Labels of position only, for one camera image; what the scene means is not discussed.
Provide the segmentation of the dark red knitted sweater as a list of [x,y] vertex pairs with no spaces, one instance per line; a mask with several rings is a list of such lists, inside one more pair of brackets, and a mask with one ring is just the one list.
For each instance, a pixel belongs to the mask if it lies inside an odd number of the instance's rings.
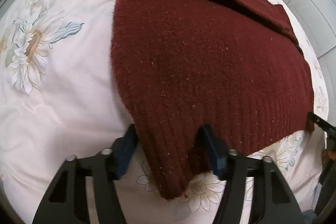
[[244,155],[314,130],[311,71],[282,5],[116,0],[111,59],[164,199],[209,170],[202,125]]

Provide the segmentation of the pink floral bed cover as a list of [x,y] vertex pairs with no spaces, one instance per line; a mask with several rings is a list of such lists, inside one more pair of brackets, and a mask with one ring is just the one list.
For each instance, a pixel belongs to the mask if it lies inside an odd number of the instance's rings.
[[[110,41],[116,0],[15,0],[1,18],[1,186],[25,223],[72,154],[87,157],[122,136],[131,118],[112,80]],[[307,36],[282,0],[312,71],[314,110],[329,112],[327,88]],[[325,133],[297,131],[251,156],[270,156],[302,211],[315,209]],[[211,223],[225,182],[194,178],[186,197],[160,197],[138,147],[116,182],[128,223]]]

